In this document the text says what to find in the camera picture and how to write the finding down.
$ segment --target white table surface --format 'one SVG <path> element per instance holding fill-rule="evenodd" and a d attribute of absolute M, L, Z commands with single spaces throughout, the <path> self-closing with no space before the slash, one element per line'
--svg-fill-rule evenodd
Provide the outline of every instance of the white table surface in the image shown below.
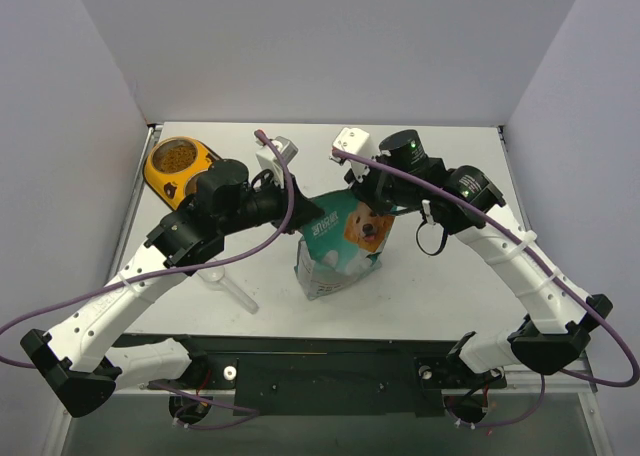
<path fill-rule="evenodd" d="M 290 165 L 301 191 L 315 196 L 346 187 L 340 167 L 329 160 L 331 142 L 342 125 L 166 123 L 161 140 L 199 139 L 222 157 L 259 171 L 253 131 L 291 139 L 300 152 Z M 357 125 L 376 141 L 404 126 Z M 416 127 L 428 155 L 447 167 L 463 164 L 484 171 L 504 193 L 519 220 L 515 190 L 498 133 L 494 128 Z M 145 185 L 124 254 L 127 261 L 168 207 Z M 381 255 L 382 268 L 354 286 L 308 301 L 293 266 L 299 235 L 284 235 L 250 259 L 227 266 L 227 275 L 260 305 L 251 315 L 197 276 L 173 288 L 141 316 L 129 332 L 202 335 L 457 340 L 468 331 L 515 328 L 524 308 L 502 281 L 469 248 L 450 238 L 443 254 L 428 257 L 416 247 L 418 214 L 396 218 Z M 270 225 L 226 238 L 219 259 L 263 241 Z M 421 241 L 435 249 L 440 228 L 425 227 Z"/>

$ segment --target metal frame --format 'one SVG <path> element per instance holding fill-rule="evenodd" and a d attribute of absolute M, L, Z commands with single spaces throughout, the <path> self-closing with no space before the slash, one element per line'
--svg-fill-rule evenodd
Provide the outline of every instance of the metal frame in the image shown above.
<path fill-rule="evenodd" d="M 153 148 L 159 141 L 162 134 L 163 124 L 151 124 L 149 125 L 149 132 L 147 134 L 147 139 L 145 141 L 145 145 L 140 156 L 140 160 L 138 163 L 138 167 L 136 170 L 136 176 L 133 184 L 133 190 L 130 197 L 128 209 L 126 212 L 125 219 L 123 221 L 120 235 L 118 238 L 118 243 L 116 249 L 114 251 L 113 262 L 109 269 L 108 279 L 112 278 L 117 272 L 120 264 L 122 262 L 122 258 L 124 255 L 124 249 L 126 247 L 126 243 L 131 231 L 132 223 L 135 218 L 135 213 L 138 208 L 138 204 L 140 202 L 140 198 L 142 195 L 142 189 L 144 186 L 144 178 L 142 174 L 142 169 L 144 166 L 144 161 Z M 518 186 L 514 179 L 514 174 L 512 171 L 511 162 L 509 160 L 508 150 L 505 145 L 505 141 L 502 135 L 502 129 L 500 127 L 496 128 L 498 136 L 500 137 L 501 145 L 504 152 L 504 157 L 507 162 L 507 167 L 509 169 L 509 174 L 511 176 L 511 181 L 513 183 L 518 207 L 522 214 L 523 223 L 525 228 L 531 229 L 531 223 L 527 216 L 526 211 L 522 205 L 522 198 L 519 192 Z M 586 356 L 581 358 L 580 360 L 574 362 L 570 369 L 590 373 L 590 367 L 588 364 L 588 360 Z M 528 368 L 524 366 L 515 366 L 510 367 L 509 371 L 506 373 L 507 379 L 509 381 L 509 385 L 507 388 L 503 390 L 498 390 L 500 392 L 509 392 L 511 394 L 535 394 L 539 391 L 539 376 L 532 371 L 528 370 Z M 145 391 L 146 394 L 154 395 L 154 392 L 146 391 L 144 387 L 139 389 L 128 389 L 119 392 L 119 394 L 140 394 L 141 391 Z M 602 418 L 600 417 L 600 410 L 597 405 L 597 401 L 595 398 L 594 392 L 596 388 L 589 383 L 585 383 L 583 381 L 562 375 L 556 374 L 550 377 L 547 377 L 547 393 L 571 393 L 578 394 L 579 400 L 583 409 L 585 421 L 587 424 L 587 428 L 589 430 L 589 434 L 591 436 L 592 443 L 594 445 L 596 454 L 598 456 L 608 456 L 612 453 L 611 445 L 609 443 L 609 439 L 606 433 L 606 429 L 604 427 L 604 423 Z M 459 393 L 460 390 L 449 390 L 446 391 L 448 394 L 456 394 Z M 229 390 L 209 390 L 206 391 L 207 394 L 221 394 L 230 393 Z M 58 456 L 61 454 L 66 436 L 68 434 L 68 428 L 71 421 L 70 415 L 64 410 L 64 407 L 58 403 L 58 408 L 54 413 L 54 417 L 49 428 L 49 433 L 47 435 L 45 448 L 43 450 L 43 455 L 48 456 Z"/>

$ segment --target screw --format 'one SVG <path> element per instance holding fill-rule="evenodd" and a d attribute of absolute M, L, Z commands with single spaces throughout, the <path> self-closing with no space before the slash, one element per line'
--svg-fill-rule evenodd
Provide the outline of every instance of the screw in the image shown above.
<path fill-rule="evenodd" d="M 224 379 L 226 379 L 227 381 L 233 381 L 234 379 L 236 379 L 236 368 L 234 366 L 227 366 L 226 368 L 224 368 Z"/>

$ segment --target dog kibble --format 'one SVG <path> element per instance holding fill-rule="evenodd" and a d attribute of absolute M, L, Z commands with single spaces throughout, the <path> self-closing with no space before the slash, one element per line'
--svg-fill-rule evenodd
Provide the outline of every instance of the dog kibble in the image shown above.
<path fill-rule="evenodd" d="M 187 169 L 195 160 L 196 148 L 192 146 L 171 148 L 160 161 L 160 171 L 163 173 L 177 173 Z"/>

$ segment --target black strap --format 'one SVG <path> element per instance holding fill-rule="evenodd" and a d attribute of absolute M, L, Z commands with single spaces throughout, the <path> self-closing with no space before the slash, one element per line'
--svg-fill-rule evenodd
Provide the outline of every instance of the black strap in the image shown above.
<path fill-rule="evenodd" d="M 420 226 L 418 226 L 418 229 L 416 229 L 416 244 L 420 248 L 420 251 L 422 251 L 427 256 L 437 256 L 444 250 L 444 247 L 447 245 L 447 238 L 449 237 L 449 233 L 447 233 L 447 230 L 443 228 L 442 229 L 442 239 L 440 240 L 440 247 L 438 248 L 438 250 L 435 253 L 428 253 L 427 251 L 424 250 L 424 248 L 420 244 L 420 238 L 419 238 L 420 230 L 426 224 L 427 224 L 426 221 L 422 221 L 422 223 L 420 223 Z"/>
<path fill-rule="evenodd" d="M 260 181 L 260 185 L 269 182 L 273 179 L 273 171 L 270 169 L 263 169 L 251 180 L 251 187 L 253 188 L 258 181 Z"/>

